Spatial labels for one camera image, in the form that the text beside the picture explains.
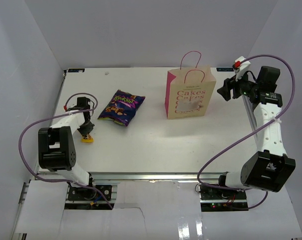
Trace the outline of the yellow M&M packet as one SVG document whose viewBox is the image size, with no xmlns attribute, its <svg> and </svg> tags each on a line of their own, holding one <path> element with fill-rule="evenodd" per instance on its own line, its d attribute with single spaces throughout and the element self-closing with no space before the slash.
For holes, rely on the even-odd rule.
<svg viewBox="0 0 302 240">
<path fill-rule="evenodd" d="M 89 132 L 87 133 L 86 131 L 80 130 L 80 129 L 78 129 L 78 132 L 79 132 L 80 135 L 81 135 L 81 142 L 82 142 L 82 143 L 91 144 L 91 143 L 94 142 L 94 139 L 93 139 L 93 137 L 90 135 Z"/>
</svg>

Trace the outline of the purple snack bag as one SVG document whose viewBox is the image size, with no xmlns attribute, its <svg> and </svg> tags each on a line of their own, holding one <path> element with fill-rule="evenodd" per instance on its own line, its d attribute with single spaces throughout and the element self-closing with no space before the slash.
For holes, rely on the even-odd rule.
<svg viewBox="0 0 302 240">
<path fill-rule="evenodd" d="M 112 120 L 119 125 L 127 127 L 144 100 L 145 96 L 117 90 L 98 116 L 98 120 Z"/>
</svg>

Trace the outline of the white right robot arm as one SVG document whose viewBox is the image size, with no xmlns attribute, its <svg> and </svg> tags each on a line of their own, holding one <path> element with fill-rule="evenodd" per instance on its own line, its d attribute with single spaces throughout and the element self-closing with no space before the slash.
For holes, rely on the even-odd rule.
<svg viewBox="0 0 302 240">
<path fill-rule="evenodd" d="M 218 93 L 225 100 L 246 96 L 252 104 L 256 126 L 262 127 L 256 133 L 256 153 L 238 172 L 226 172 L 219 177 L 217 195 L 229 199 L 235 189 L 261 189 L 278 192 L 295 169 L 295 160 L 289 158 L 283 146 L 280 121 L 282 97 L 275 92 L 279 78 L 278 68 L 262 66 L 258 77 L 250 81 L 248 67 L 239 66 L 236 75 L 227 78 Z"/>
</svg>

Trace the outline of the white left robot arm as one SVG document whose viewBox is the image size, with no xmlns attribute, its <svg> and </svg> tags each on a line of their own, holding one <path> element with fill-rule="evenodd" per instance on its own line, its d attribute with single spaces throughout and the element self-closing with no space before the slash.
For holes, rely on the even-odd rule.
<svg viewBox="0 0 302 240">
<path fill-rule="evenodd" d="M 77 164 L 73 135 L 78 132 L 84 140 L 93 141 L 90 133 L 94 124 L 88 112 L 90 103 L 89 98 L 78 97 L 75 106 L 64 107 L 67 113 L 65 117 L 38 131 L 40 167 L 63 176 L 71 186 L 80 187 L 79 194 L 88 200 L 96 195 L 96 187 L 92 184 L 90 173 Z"/>
</svg>

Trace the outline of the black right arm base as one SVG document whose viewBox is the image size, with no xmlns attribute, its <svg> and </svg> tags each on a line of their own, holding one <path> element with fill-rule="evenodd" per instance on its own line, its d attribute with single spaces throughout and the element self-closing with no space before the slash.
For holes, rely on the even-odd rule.
<svg viewBox="0 0 302 240">
<path fill-rule="evenodd" d="M 203 213 L 248 210 L 245 192 L 210 188 L 199 183 L 195 186 L 195 192 L 200 196 Z"/>
</svg>

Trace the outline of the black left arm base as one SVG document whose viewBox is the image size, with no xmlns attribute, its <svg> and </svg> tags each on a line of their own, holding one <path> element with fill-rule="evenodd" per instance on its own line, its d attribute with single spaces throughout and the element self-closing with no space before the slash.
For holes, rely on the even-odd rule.
<svg viewBox="0 0 302 240">
<path fill-rule="evenodd" d="M 72 186 L 69 187 L 65 207 L 73 210 L 110 210 L 99 192 Z"/>
</svg>

